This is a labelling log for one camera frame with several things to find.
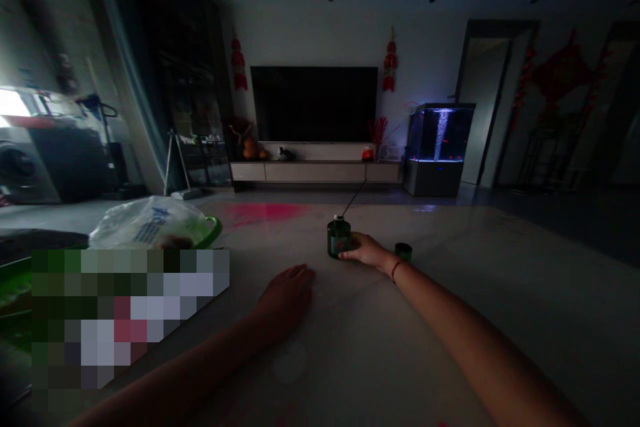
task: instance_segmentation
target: pixelated blur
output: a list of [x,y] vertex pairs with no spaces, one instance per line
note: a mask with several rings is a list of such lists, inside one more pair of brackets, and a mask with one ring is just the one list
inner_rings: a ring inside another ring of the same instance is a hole
[[227,250],[34,250],[33,406],[64,414],[229,286]]

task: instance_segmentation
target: green glass bottle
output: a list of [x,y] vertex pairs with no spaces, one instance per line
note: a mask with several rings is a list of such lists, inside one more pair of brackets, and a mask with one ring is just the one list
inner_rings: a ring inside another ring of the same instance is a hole
[[334,215],[333,222],[327,225],[327,253],[333,258],[351,250],[351,224],[343,216]]

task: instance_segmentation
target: hand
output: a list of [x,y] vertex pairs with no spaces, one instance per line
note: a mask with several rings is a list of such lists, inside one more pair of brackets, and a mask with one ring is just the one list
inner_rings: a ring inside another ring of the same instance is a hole
[[341,252],[342,260],[359,260],[363,264],[376,267],[388,276],[391,275],[393,266],[400,260],[400,257],[386,250],[373,237],[360,232],[351,232],[351,246],[356,247],[355,250]]
[[267,344],[280,342],[302,322],[311,303],[314,278],[315,272],[302,264],[281,272],[269,282],[251,314],[269,324]]

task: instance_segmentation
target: bag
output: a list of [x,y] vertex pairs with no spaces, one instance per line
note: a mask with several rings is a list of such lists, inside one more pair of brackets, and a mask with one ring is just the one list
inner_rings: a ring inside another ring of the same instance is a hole
[[209,234],[205,214],[172,197],[152,196],[107,210],[89,249],[189,249]]

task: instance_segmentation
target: dryer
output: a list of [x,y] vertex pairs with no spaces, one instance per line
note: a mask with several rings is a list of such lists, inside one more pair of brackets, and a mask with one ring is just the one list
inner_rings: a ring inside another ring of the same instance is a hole
[[67,203],[100,196],[109,170],[98,133],[0,128],[0,189],[13,203]]

